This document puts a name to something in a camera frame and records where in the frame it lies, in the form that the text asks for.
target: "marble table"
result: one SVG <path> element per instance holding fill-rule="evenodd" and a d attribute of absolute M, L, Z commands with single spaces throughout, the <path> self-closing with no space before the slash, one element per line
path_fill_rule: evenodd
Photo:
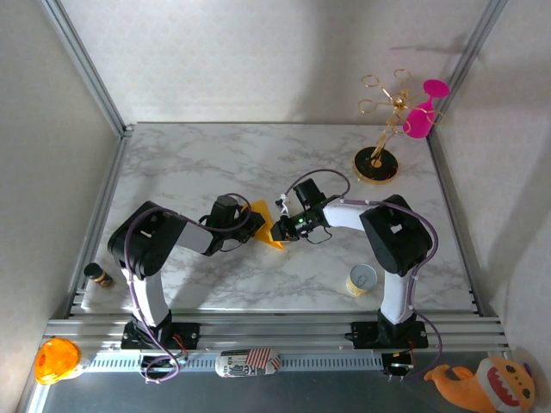
<path fill-rule="evenodd" d="M 352 159 L 359 149 L 376 141 L 380 130 L 380 126 L 139 124 L 96 257 L 114 276 L 115 286 L 102 289 L 88 283 L 83 309 L 130 311 L 127 284 L 106 245 L 113 231 L 144 201 L 198 219 L 210 211 L 217 195 L 237 192 L 251 202 L 265 199 L 276 220 L 274 200 L 280 193 L 308 170 L 325 167 L 351 179 L 350 198 L 383 200 L 401 194 L 436 227 L 441 245 L 435 259 L 420 272 L 415 299 L 419 309 L 471 310 L 467 276 L 426 142 L 406 137 L 391 140 L 387 148 L 399 159 L 400 169 L 387 185 L 356 179 Z M 333 174 L 320 173 L 313 179 L 327 196 L 345 189 L 342 178 Z M 292 211 L 300 209 L 294 196 L 291 206 Z M 365 234 L 342 228 L 331 232 L 333 238 L 321 245 L 301 240 L 286 244 L 285 250 L 254 239 L 211 257 L 176 247 L 162 273 L 167 302 L 173 310 L 377 310 L 384 273 Z M 372 293 L 355 298 L 345 282 L 358 263 L 374 266 L 379 284 Z"/>

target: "purple cable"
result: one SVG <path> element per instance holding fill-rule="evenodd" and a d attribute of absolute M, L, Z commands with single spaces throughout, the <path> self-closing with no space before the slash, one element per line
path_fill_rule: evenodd
<path fill-rule="evenodd" d="M 333 174 L 337 174 L 339 175 L 341 178 L 344 179 L 344 181 L 346 182 L 346 190 L 341 194 L 341 198 L 343 198 L 349 191 L 350 191 L 350 180 L 346 177 L 345 174 L 343 174 L 342 172 L 339 172 L 338 170 L 332 170 L 332 169 L 329 169 L 329 168 L 319 168 L 317 170 L 311 170 L 309 172 L 307 172 L 306 174 L 300 176 L 299 178 L 297 178 L 289 188 L 287 188 L 287 191 L 284 192 L 285 195 L 287 195 L 289 192 L 291 192 L 291 189 L 293 189 L 293 186 L 296 185 L 297 183 L 299 183 L 300 181 L 302 181 L 304 178 L 306 178 L 307 176 L 310 176 L 310 175 L 313 175 L 313 174 L 316 174 L 318 172 L 331 172 Z"/>
<path fill-rule="evenodd" d="M 442 357 L 442 336 L 440 335 L 440 331 L 436 328 L 434 323 L 432 323 L 423 313 L 419 312 L 417 309 L 413 307 L 413 286 L 415 285 L 416 279 L 417 279 L 417 272 L 423 267 L 428 261 L 432 259 L 432 257 L 436 254 L 436 251 L 438 250 L 438 234 L 436 233 L 435 227 L 426 219 L 423 215 L 420 215 L 418 213 L 415 213 L 411 209 L 404 208 L 403 206 L 393 204 L 391 202 L 385 202 L 384 200 L 343 200 L 343 203 L 345 204 L 351 204 L 351 205 L 381 205 L 384 207 L 389 207 L 392 209 L 395 209 L 397 211 L 400 211 L 402 213 L 407 213 L 408 215 L 411 215 L 414 218 L 417 218 L 419 221 L 421 221 L 431 232 L 432 239 L 433 239 L 433 245 L 432 249 L 430 250 L 427 257 L 417 265 L 412 271 L 412 277 L 410 278 L 410 281 L 407 284 L 407 295 L 406 295 L 406 304 L 408 307 L 413 308 L 413 311 L 421 318 L 423 321 L 425 321 L 435 332 L 436 339 L 438 340 L 438 353 L 436 354 L 435 359 L 429 364 L 429 366 L 425 367 L 424 369 L 420 370 L 419 372 L 416 372 L 410 376 L 406 376 L 407 379 L 413 379 L 419 376 L 424 376 L 427 372 L 432 370 L 432 368 L 438 363 L 440 360 L 440 357 Z"/>
<path fill-rule="evenodd" d="M 232 228 L 211 228 L 209 226 L 198 224 L 193 219 L 190 219 L 190 218 L 185 217 L 183 215 L 181 215 L 181 217 L 186 219 L 188 222 L 190 222 L 194 225 L 197 225 L 201 228 L 204 228 L 206 230 L 209 230 L 209 231 L 228 232 L 228 231 L 237 230 L 238 228 L 243 226 L 249 220 L 249 218 L 251 217 L 251 203 L 244 196 L 242 196 L 240 194 L 229 193 L 229 194 L 226 194 L 226 195 L 228 195 L 228 196 L 237 196 L 238 198 L 244 200 L 245 203 L 247 204 L 247 209 L 248 209 L 247 216 L 245 217 L 245 220 L 239 225 L 233 226 Z M 140 215 L 138 215 L 136 217 L 136 219 L 134 221 L 132 221 L 132 224 L 130 224 L 130 226 L 128 226 L 127 234 L 124 238 L 124 263 L 125 263 L 125 267 L 127 268 L 127 271 L 128 271 L 128 288 L 130 290 L 130 298 L 132 299 L 132 303 L 133 303 L 134 307 L 136 308 L 136 312 L 138 313 L 137 314 L 138 319 L 144 325 L 145 332 L 147 333 L 149 338 L 152 340 L 152 342 L 157 347 L 159 347 L 161 350 L 163 350 L 166 353 L 166 355 L 162 355 L 162 356 L 154 359 L 152 362 L 150 362 L 147 365 L 147 367 L 145 368 L 145 373 L 144 373 L 145 382 L 155 381 L 157 383 L 162 383 L 164 381 L 173 379 L 174 377 L 176 377 L 180 373 L 180 363 L 179 363 L 178 359 L 171 353 L 171 351 L 168 350 L 159 340 L 157 340 L 157 338 L 155 337 L 155 334 L 153 333 L 153 331 L 150 328 L 149 324 L 145 320 L 145 315 L 144 315 L 143 311 L 141 310 L 141 308 L 139 307 L 138 296 L 136 294 L 136 288 L 134 287 L 134 284 L 133 284 L 134 273 L 132 271 L 132 267 L 130 266 L 130 255 L 129 255 L 130 238 L 132 237 L 133 231 L 136 228 L 136 226 L 138 226 L 138 224 L 141 221 L 143 221 L 146 217 L 148 217 L 152 213 L 159 213 L 159 212 L 175 213 L 174 211 L 171 211 L 170 209 L 163 208 L 163 207 L 160 207 L 160 206 L 155 206 L 153 208 L 150 208 L 150 209 L 142 212 Z M 166 376 L 163 376 L 160 379 L 150 379 L 149 378 L 149 370 L 152 368 L 152 366 L 159 363 L 160 361 L 166 361 L 166 360 L 170 360 L 170 361 L 174 362 L 174 365 L 175 365 L 174 370 L 172 370 L 172 372 L 168 373 Z"/>

